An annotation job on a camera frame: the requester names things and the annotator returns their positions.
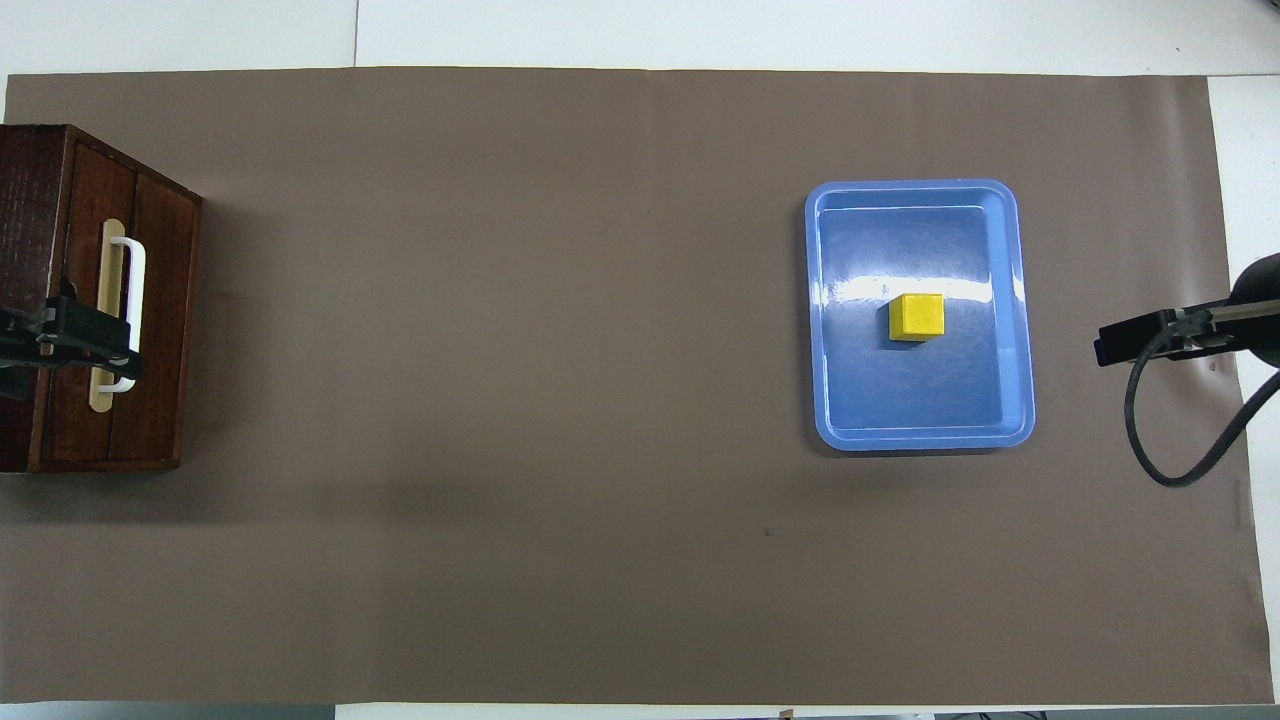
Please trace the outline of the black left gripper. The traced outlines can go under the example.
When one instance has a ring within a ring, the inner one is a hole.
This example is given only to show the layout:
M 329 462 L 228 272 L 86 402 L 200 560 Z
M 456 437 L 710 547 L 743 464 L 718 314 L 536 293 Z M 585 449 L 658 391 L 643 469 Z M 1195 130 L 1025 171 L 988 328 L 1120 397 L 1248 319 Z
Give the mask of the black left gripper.
M 50 340 L 60 347 L 60 357 L 44 354 L 41 340 L 47 325 Z M 110 357 L 93 351 L 124 351 Z M 67 366 L 102 369 L 118 378 L 141 378 L 141 354 L 131 347 L 131 325 L 78 300 L 72 281 L 60 281 L 50 305 L 36 314 L 0 307 L 0 398 L 27 400 L 35 375 L 28 369 L 55 372 Z

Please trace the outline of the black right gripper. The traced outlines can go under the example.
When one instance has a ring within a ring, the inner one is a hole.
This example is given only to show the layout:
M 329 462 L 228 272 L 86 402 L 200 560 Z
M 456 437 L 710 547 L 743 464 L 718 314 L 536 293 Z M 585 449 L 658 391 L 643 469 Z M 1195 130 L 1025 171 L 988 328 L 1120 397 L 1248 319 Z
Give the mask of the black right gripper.
M 1134 363 L 1161 331 L 1185 314 L 1184 309 L 1166 307 L 1102 325 L 1093 340 L 1096 365 Z M 1210 307 L 1208 332 L 1199 338 L 1199 346 L 1175 334 L 1157 348 L 1155 357 L 1184 361 L 1206 356 L 1203 348 L 1247 350 L 1261 361 L 1280 366 L 1280 255 L 1253 261 L 1235 279 L 1230 295 Z

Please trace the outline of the wooden drawer with white handle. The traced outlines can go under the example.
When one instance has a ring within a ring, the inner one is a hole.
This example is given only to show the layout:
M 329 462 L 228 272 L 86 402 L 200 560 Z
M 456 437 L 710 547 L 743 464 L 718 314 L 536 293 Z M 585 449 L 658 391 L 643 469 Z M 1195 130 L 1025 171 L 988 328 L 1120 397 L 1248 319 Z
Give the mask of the wooden drawer with white handle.
M 99 296 L 102 225 L 119 220 L 145 247 L 143 375 L 108 413 L 90 406 L 88 368 L 55 372 L 44 460 L 63 469 L 170 468 L 180 459 L 191 281 L 201 201 L 182 184 L 84 138 L 72 154 L 63 278 L 81 302 Z

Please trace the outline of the yellow cube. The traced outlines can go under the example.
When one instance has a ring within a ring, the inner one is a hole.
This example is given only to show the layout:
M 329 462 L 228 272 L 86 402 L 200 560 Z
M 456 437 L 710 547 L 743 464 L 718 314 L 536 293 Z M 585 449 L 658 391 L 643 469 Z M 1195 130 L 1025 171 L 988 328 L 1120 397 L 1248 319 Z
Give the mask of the yellow cube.
M 893 342 L 924 343 L 946 333 L 945 296 L 901 293 L 888 305 L 888 337 Z

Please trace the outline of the dark wooden cabinet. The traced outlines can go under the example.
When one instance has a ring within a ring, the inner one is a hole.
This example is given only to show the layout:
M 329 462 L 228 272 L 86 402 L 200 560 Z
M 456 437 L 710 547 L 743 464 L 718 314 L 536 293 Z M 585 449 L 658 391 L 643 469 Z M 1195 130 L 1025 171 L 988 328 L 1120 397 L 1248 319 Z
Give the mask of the dark wooden cabinet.
M 61 263 L 67 247 L 67 218 L 70 206 L 72 154 L 76 143 L 84 138 L 97 149 L 122 155 L 159 174 L 123 151 L 74 126 L 0 126 L 0 307 L 24 314 L 36 314 L 50 305 L 58 293 Z M 186 348 L 186 396 L 192 323 L 195 316 L 195 275 L 198 258 L 195 250 L 191 281 L 189 324 Z M 145 270 L 147 252 L 141 242 L 127 237 L 119 220 L 102 225 L 99 296 L 96 307 L 125 320 L 131 325 L 131 347 L 140 354 L 141 314 L 145 300 Z M 60 347 L 50 340 L 50 327 L 41 340 L 44 354 L 54 351 L 60 357 Z M 108 413 L 118 395 L 132 389 L 137 380 L 118 378 L 91 366 L 90 406 L 96 413 Z M 55 473 L 55 471 L 155 471 L 177 468 L 116 468 L 63 469 L 44 460 L 47 405 L 52 374 L 47 369 L 28 369 L 35 375 L 32 393 L 27 400 L 0 398 L 0 473 Z M 141 378 L 145 360 L 141 356 Z M 180 436 L 182 441 L 184 429 Z

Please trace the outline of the blue plastic tray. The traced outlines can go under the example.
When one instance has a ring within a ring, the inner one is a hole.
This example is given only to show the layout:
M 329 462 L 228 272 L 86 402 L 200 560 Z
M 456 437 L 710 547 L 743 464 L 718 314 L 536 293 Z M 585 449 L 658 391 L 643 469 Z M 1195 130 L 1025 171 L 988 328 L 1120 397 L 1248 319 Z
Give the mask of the blue plastic tray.
M 815 429 L 831 448 L 986 451 L 1030 437 L 1020 217 L 1006 184 L 829 182 L 803 217 Z M 945 336 L 891 341 L 901 293 L 943 295 Z

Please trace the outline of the brown table mat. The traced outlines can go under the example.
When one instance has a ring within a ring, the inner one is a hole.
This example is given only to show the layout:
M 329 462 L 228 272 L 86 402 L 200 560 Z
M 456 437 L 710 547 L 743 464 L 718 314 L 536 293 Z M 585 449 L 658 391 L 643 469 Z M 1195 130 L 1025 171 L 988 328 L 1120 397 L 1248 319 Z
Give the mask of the brown table mat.
M 18 76 L 205 200 L 173 471 L 0 479 L 0 702 L 1243 705 L 1243 447 L 1165 489 L 1100 325 L 1230 284 L 1204 79 Z M 817 434 L 803 205 L 1015 195 L 1037 423 Z

